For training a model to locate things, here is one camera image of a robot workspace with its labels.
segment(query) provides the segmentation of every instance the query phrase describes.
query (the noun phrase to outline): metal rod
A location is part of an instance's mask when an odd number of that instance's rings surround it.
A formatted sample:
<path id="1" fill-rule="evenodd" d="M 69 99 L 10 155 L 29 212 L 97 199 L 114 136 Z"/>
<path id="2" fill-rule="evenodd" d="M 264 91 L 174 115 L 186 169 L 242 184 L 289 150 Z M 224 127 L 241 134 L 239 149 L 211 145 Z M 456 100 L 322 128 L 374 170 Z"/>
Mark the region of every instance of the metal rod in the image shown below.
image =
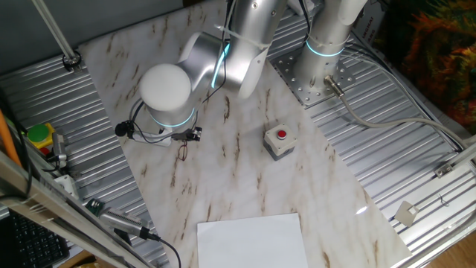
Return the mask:
<path id="1" fill-rule="evenodd" d="M 51 34 L 53 34 L 54 39 L 57 41 L 59 47 L 61 48 L 62 52 L 66 56 L 66 59 L 70 63 L 75 63 L 78 61 L 78 56 L 74 53 L 71 46 L 66 41 L 65 36 L 62 34 L 60 28 L 58 27 L 57 22 L 54 20 L 53 16 L 50 13 L 48 7 L 43 0 L 31 0 L 34 4 L 36 9 L 39 12 L 39 15 L 42 16 L 43 20 L 45 21 L 46 25 L 50 29 Z"/>

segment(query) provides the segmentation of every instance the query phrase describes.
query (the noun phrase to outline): floor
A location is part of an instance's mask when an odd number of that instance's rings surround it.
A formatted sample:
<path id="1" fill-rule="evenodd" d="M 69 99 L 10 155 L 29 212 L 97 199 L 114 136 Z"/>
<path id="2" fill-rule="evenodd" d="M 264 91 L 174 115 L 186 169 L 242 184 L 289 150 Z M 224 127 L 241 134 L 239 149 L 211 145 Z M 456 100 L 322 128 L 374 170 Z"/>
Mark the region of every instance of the floor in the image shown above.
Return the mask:
<path id="1" fill-rule="evenodd" d="M 476 232 L 438 256 L 425 268 L 476 268 Z"/>

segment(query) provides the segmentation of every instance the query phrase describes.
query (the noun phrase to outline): red button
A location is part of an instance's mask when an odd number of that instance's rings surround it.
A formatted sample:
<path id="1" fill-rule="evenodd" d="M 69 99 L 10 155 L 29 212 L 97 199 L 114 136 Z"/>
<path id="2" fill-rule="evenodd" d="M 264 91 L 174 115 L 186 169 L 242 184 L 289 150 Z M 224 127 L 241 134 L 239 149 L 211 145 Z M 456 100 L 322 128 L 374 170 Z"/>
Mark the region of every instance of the red button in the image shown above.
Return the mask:
<path id="1" fill-rule="evenodd" d="M 278 139 L 285 139 L 286 138 L 286 131 L 280 130 L 277 132 L 277 138 Z"/>

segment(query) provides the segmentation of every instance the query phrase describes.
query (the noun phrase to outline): white joint cap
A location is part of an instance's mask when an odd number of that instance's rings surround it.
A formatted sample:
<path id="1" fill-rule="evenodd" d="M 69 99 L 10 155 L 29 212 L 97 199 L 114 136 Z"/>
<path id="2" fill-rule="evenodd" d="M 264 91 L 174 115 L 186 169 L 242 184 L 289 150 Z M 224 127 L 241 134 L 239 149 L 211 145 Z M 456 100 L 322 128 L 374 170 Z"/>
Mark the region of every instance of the white joint cap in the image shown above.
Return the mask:
<path id="1" fill-rule="evenodd" d="M 139 84 L 144 103 L 154 110 L 165 112 L 187 102 L 190 90 L 187 73 L 173 64 L 159 64 L 150 68 Z"/>

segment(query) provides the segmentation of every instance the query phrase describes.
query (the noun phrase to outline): marble surface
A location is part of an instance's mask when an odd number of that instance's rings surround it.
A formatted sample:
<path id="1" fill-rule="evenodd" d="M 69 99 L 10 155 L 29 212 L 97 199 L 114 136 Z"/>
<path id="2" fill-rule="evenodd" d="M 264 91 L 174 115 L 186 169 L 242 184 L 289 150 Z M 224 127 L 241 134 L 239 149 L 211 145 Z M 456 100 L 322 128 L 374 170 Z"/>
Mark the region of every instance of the marble surface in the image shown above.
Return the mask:
<path id="1" fill-rule="evenodd" d="M 196 31 L 220 35 L 213 24 L 222 23 L 224 8 L 223 1 L 206 1 L 80 46 L 113 125 L 128 117 L 148 68 L 175 63 Z M 138 118 L 143 130 L 157 129 L 144 110 Z M 280 123 L 298 143 L 275 162 L 263 135 Z M 189 142 L 184 162 L 178 142 L 163 148 L 120 139 L 158 234 L 177 248 L 184 267 L 198 267 L 198 223 L 286 213 L 299 214 L 309 267 L 391 267 L 410 256 L 269 63 L 249 99 L 217 92 L 202 106 L 198 126 L 202 140 Z"/>

